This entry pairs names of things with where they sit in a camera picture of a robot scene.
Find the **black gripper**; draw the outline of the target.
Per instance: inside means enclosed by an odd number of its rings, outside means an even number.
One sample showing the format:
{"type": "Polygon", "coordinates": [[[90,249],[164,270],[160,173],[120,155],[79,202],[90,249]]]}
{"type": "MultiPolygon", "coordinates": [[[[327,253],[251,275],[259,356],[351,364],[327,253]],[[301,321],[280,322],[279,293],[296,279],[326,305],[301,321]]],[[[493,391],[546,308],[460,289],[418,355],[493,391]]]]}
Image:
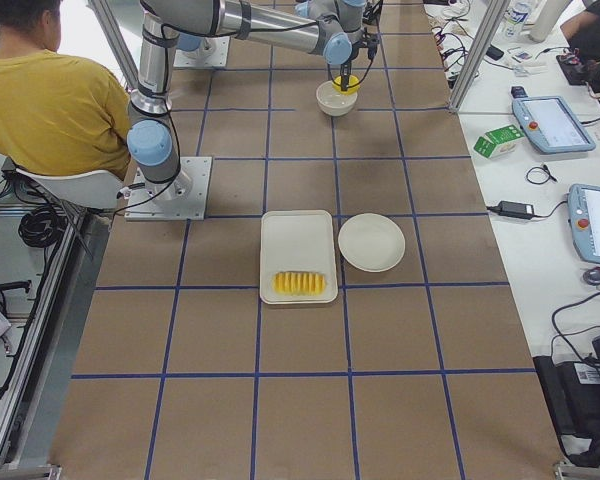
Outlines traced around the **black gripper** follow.
{"type": "Polygon", "coordinates": [[[340,65],[340,90],[342,93],[346,93],[349,89],[352,63],[358,57],[359,51],[359,47],[353,47],[349,58],[343,64],[340,65]]]}

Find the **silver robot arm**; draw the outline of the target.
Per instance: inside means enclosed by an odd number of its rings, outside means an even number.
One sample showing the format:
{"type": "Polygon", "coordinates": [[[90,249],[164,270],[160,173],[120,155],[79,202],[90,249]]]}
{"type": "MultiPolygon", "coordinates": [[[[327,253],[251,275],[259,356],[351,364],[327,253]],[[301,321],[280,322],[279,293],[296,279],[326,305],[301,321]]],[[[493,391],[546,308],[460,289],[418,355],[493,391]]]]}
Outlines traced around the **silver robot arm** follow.
{"type": "Polygon", "coordinates": [[[336,86],[353,89],[352,61],[365,49],[373,59],[378,38],[363,25],[363,1],[304,1],[294,13],[248,1],[145,1],[138,82],[130,94],[127,145],[151,200],[182,198],[192,186],[183,170],[171,120],[169,92],[179,38],[232,37],[311,55],[340,69],[336,86]]]}

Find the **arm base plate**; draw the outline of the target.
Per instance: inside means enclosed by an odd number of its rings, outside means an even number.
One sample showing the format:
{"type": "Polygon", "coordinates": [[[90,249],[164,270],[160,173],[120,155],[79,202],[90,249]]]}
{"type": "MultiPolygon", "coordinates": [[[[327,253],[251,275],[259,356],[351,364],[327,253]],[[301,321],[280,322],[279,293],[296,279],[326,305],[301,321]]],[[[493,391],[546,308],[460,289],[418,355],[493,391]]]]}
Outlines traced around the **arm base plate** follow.
{"type": "Polygon", "coordinates": [[[181,33],[177,44],[175,69],[220,69],[227,63],[229,38],[206,38],[181,33]]]}
{"type": "Polygon", "coordinates": [[[203,220],[212,170],[211,157],[182,157],[181,170],[174,182],[165,185],[147,182],[137,168],[134,182],[143,186],[130,193],[123,211],[128,221],[203,220]]]}

